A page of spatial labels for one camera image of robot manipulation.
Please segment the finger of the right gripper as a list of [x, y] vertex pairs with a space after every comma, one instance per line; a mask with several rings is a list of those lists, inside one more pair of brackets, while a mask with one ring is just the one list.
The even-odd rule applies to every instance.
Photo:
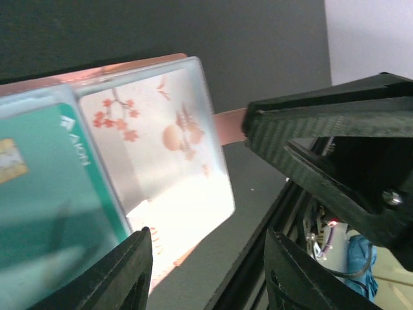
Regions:
[[412, 270], [412, 80], [380, 73], [255, 101], [248, 148]]

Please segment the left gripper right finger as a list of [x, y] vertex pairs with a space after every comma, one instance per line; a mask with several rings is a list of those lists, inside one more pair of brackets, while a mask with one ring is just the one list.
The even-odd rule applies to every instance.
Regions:
[[272, 229], [266, 235], [264, 264], [269, 309], [379, 309]]

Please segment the pink leather card holder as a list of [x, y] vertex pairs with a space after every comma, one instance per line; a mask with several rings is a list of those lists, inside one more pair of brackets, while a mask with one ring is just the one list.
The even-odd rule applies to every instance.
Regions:
[[215, 114], [201, 61], [185, 54], [7, 83], [1, 95], [66, 84], [77, 94], [131, 227], [148, 227], [151, 287], [235, 210], [223, 145], [242, 111]]

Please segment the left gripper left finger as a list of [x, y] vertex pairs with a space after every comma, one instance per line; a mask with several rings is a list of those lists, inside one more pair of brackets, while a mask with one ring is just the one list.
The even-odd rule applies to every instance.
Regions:
[[145, 309], [152, 274], [150, 229], [142, 228], [32, 309]]

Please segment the teal chip credit card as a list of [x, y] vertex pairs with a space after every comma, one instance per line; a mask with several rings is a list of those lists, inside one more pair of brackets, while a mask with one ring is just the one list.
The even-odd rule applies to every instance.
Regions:
[[1, 268], [92, 264], [130, 233], [73, 106], [1, 120]]

